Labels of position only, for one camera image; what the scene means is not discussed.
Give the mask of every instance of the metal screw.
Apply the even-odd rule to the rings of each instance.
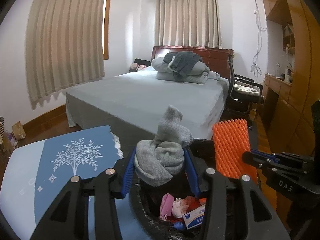
[[[73,176],[71,179],[71,182],[78,182],[80,180],[79,176]]]
[[[112,174],[114,174],[115,172],[116,172],[116,170],[113,169],[113,168],[106,169],[106,174],[108,174],[108,175],[112,175]]]
[[[208,174],[214,174],[214,173],[216,172],[216,170],[215,170],[214,168],[207,168],[207,169],[206,169],[206,172],[207,172]]]
[[[248,175],[242,175],[242,180],[244,181],[249,181],[250,180],[250,177]]]

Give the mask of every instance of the window frame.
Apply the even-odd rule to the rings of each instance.
[[[103,26],[103,60],[109,59],[109,13],[110,0],[106,0],[106,8],[104,11]]]

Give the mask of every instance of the bed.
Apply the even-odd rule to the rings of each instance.
[[[230,77],[228,49],[155,46],[152,59],[170,51],[191,50],[199,54],[212,71]],[[209,79],[205,84],[156,79],[156,71],[127,73],[73,87],[66,93],[70,126],[83,129],[110,125],[126,155],[143,139],[154,138],[158,122],[168,105],[183,113],[181,125],[194,138],[210,139],[212,125],[219,121],[228,94],[228,80]]]

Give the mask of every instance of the white tree pattern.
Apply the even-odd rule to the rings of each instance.
[[[97,164],[94,159],[103,157],[99,152],[99,149],[103,145],[93,146],[93,142],[90,140],[89,144],[84,144],[84,138],[79,141],[71,141],[71,144],[64,144],[66,150],[58,152],[57,158],[52,161],[54,163],[53,172],[55,172],[61,165],[70,165],[72,167],[73,175],[76,175],[78,166],[88,163],[94,167],[94,171],[97,170]]]

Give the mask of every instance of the orange foam net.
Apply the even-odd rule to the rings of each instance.
[[[212,131],[217,170],[234,179],[247,174],[257,183],[257,169],[242,161],[242,154],[251,149],[247,121],[236,119],[218,122],[214,124]]]

